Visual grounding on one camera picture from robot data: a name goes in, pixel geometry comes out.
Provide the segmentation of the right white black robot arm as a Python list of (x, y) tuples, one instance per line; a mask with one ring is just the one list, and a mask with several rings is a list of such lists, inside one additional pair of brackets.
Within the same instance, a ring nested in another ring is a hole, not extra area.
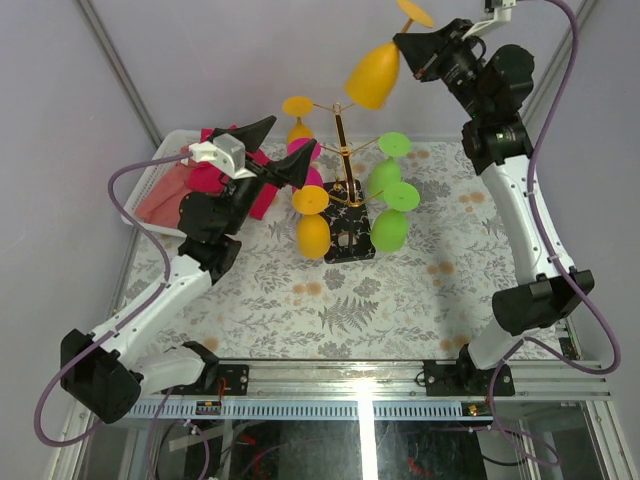
[(473, 53), (483, 41), (471, 29), (470, 21), (455, 19), (433, 33), (393, 37), (414, 78), (442, 81), (469, 114), (462, 145), (503, 222), (517, 282), (493, 294), (492, 320), (453, 363), (424, 362), (430, 396), (479, 396), (491, 382), (498, 395), (514, 395), (511, 371), (498, 364), (501, 358), (525, 334), (566, 318), (580, 304), (580, 294), (595, 286), (592, 273), (577, 270), (564, 250), (529, 171), (533, 146), (519, 110), (534, 86), (534, 58), (508, 44), (484, 60)]

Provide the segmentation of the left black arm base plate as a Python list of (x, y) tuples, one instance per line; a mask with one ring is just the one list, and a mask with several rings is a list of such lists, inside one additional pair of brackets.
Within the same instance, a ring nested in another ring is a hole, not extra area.
[(250, 380), (248, 364), (207, 364), (199, 379), (190, 385), (178, 385), (173, 395), (246, 396)]

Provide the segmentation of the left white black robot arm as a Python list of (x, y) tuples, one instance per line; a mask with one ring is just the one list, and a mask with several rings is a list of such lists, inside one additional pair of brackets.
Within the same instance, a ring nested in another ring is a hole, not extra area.
[(235, 236), (267, 185), (304, 186), (316, 141), (265, 165), (256, 153), (276, 119), (215, 131), (190, 145), (185, 159), (216, 167), (227, 182), (218, 194), (194, 191), (181, 200), (178, 228), (186, 236), (164, 274), (119, 313), (90, 333), (77, 329), (61, 342), (61, 387), (102, 422), (123, 418), (143, 396), (173, 391), (221, 393), (217, 356), (187, 341), (146, 355), (148, 344), (191, 301), (231, 269), (241, 249)]

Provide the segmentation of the magenta plastic wine glass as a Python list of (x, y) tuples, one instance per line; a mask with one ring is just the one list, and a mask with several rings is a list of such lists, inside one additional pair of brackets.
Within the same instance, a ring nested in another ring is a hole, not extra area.
[[(288, 154), (295, 153), (296, 151), (300, 150), (309, 141), (311, 141), (311, 138), (308, 138), (308, 137), (300, 137), (293, 140), (287, 145), (287, 153)], [(322, 146), (319, 143), (317, 143), (311, 154), (311, 162), (314, 162), (315, 160), (317, 160), (321, 152), (322, 152)], [(307, 170), (305, 186), (307, 185), (318, 186), (318, 187), (324, 186), (324, 182), (321, 174), (319, 173), (318, 169), (313, 165), (310, 165)]]

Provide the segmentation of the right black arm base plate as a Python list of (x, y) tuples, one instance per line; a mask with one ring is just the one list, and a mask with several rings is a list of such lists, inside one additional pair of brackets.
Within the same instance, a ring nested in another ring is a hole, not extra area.
[(492, 392), (498, 397), (513, 397), (515, 387), (511, 369), (504, 365), (500, 369), (476, 369), (472, 363), (463, 361), (423, 362), (426, 393), (434, 397), (487, 396), (491, 379), (497, 374)]

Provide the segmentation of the green wine glass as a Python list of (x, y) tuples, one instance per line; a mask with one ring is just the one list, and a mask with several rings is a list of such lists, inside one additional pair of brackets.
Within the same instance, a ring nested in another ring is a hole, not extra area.
[(387, 132), (378, 139), (378, 148), (386, 156), (371, 171), (367, 181), (367, 193), (376, 197), (391, 184), (402, 180), (402, 169), (397, 159), (406, 156), (411, 150), (409, 138), (399, 132)]
[(371, 242), (379, 251), (395, 252), (405, 243), (409, 232), (406, 213), (419, 205), (420, 194), (407, 182), (395, 182), (386, 187), (382, 199), (388, 208), (376, 218)]

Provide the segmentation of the orange plastic wine glass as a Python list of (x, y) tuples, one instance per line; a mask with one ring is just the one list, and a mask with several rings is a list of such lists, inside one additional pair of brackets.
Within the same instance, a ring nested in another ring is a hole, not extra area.
[(314, 137), (311, 128), (303, 121), (303, 118), (308, 116), (313, 111), (313, 108), (312, 100), (306, 96), (291, 96), (283, 102), (283, 112), (295, 119), (295, 123), (287, 135), (287, 144), (291, 144), (301, 138)]

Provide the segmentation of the orange wine glass front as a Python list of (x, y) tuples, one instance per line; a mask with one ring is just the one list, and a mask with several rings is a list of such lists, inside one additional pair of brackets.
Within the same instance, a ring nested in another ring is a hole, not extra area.
[[(434, 26), (431, 16), (414, 1), (398, 0), (397, 5), (408, 18), (402, 33), (407, 33), (414, 23), (426, 28)], [(359, 61), (344, 84), (345, 93), (356, 105), (382, 109), (396, 84), (399, 68), (399, 48), (393, 41), (382, 44)]]

